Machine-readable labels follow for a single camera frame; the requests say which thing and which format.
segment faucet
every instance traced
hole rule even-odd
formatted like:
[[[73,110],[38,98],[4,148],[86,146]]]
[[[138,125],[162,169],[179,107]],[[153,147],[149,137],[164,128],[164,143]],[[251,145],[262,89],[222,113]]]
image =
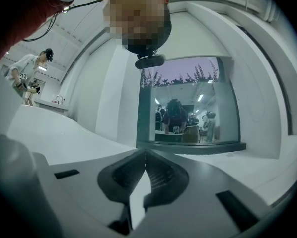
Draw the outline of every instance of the faucet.
[[[59,94],[59,95],[57,95],[57,96],[56,96],[56,99],[57,99],[59,96],[61,97],[61,102],[60,102],[60,104],[61,104],[61,105],[63,105],[63,104],[64,104],[64,102],[63,102],[63,99],[64,99],[64,98],[63,98],[63,96],[62,96],[62,95],[60,95],[60,94]]]

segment black cable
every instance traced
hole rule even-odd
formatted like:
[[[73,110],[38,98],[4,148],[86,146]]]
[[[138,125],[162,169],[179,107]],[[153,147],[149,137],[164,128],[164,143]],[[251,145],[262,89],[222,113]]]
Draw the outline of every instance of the black cable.
[[[49,23],[49,26],[47,28],[47,31],[40,37],[37,37],[37,38],[34,38],[34,39],[24,39],[23,41],[25,42],[33,42],[33,41],[37,41],[39,40],[40,38],[44,37],[46,34],[48,34],[48,32],[50,31],[50,29],[53,27],[53,25],[55,24],[55,21],[56,21],[56,18],[57,18],[57,15],[61,12],[67,12],[67,11],[70,11],[70,10],[73,10],[73,9],[76,9],[76,8],[80,8],[80,7],[84,7],[84,6],[88,6],[88,5],[91,5],[91,4],[95,4],[95,3],[99,3],[99,2],[102,2],[102,0],[97,0],[97,1],[93,1],[93,2],[89,2],[89,3],[84,3],[84,4],[81,4],[81,5],[77,5],[77,6],[73,6],[73,7],[68,7],[67,10],[61,10],[57,13],[54,14],[54,16],[51,18],[51,21]]]

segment ceiling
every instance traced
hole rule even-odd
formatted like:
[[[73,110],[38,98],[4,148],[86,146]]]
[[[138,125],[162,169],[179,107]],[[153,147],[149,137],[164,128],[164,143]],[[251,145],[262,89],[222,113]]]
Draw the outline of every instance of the ceiling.
[[[74,5],[89,3],[95,0],[75,0]],[[245,6],[246,0],[224,0]],[[264,13],[268,0],[248,0],[248,8]],[[176,11],[177,3],[170,4],[171,12]],[[40,29],[29,36],[28,39],[41,36],[48,27],[49,22],[43,24]],[[10,66],[20,60],[25,54],[38,55],[46,48],[54,51],[54,60],[47,64],[47,76],[61,83],[66,72],[73,64],[78,55],[85,50],[90,42],[94,41],[103,30],[102,2],[71,10],[66,14],[60,14],[51,31],[43,38],[34,42],[21,41],[14,45],[9,54],[2,59],[2,64]]]
[[[161,86],[154,89],[155,97],[163,107],[166,107],[171,99],[177,99],[184,106],[194,105],[195,110],[203,110],[209,102],[215,101],[214,88],[207,82]]]

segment glass window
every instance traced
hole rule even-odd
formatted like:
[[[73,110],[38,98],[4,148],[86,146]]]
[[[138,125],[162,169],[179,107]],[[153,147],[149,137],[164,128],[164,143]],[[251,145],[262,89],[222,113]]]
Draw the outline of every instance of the glass window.
[[[221,60],[175,59],[143,69],[137,141],[239,142],[237,103]]]

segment purple sky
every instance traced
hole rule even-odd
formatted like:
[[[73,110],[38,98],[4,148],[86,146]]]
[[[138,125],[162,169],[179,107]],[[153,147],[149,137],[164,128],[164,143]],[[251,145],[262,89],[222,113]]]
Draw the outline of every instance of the purple sky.
[[[159,76],[162,74],[162,80],[168,79],[168,82],[171,82],[173,79],[178,79],[179,74],[182,75],[184,80],[187,78],[187,73],[194,78],[195,66],[199,64],[203,69],[204,76],[207,78],[208,72],[211,76],[213,75],[213,69],[209,60],[211,60],[215,67],[218,68],[215,57],[196,57],[166,61],[163,66],[156,67],[155,70],[158,70]],[[151,70],[151,68],[145,69],[145,75],[148,74],[149,70]]]

